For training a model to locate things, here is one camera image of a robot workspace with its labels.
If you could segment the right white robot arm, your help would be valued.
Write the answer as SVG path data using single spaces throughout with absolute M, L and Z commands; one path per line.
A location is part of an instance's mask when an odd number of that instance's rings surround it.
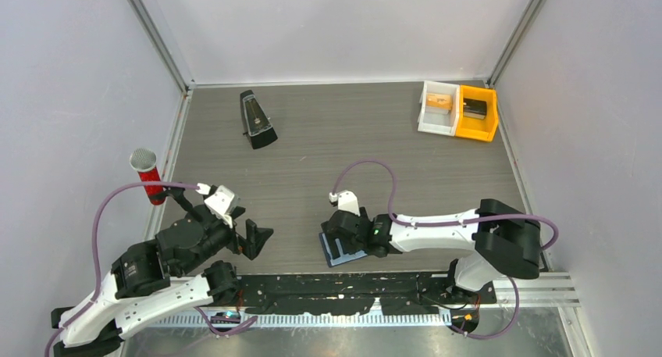
M 443 216 L 369 217 L 363 207 L 338 207 L 321 228 L 331 267 L 418 250 L 465 252 L 449 265 L 445 283 L 455 302 L 466 302 L 500 277 L 534 280 L 540 273 L 540 222 L 496 199 L 484 198 L 476 209 Z

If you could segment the blue leather card holder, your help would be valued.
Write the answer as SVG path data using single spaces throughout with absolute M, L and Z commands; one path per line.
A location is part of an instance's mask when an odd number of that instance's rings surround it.
M 363 259 L 368 256 L 368 254 L 363 251 L 358 251 L 355 253 L 345 252 L 339 239 L 331 241 L 330 238 L 327 237 L 324 233 L 321 233 L 319 238 L 322 244 L 326 263 L 329 268 Z

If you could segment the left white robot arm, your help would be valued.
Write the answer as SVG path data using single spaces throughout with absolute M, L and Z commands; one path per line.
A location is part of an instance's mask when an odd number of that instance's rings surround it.
M 240 281 L 232 264 L 218 260 L 186 282 L 184 277 L 226 248 L 255 259 L 273 235 L 271 228 L 245 221 L 246 234 L 236 232 L 204 206 L 196 206 L 153 239 L 131 245 L 100 283 L 75 307 L 52 311 L 52 326 L 61 332 L 51 356 L 104 356 L 148 325 L 182 310 L 239 298 Z

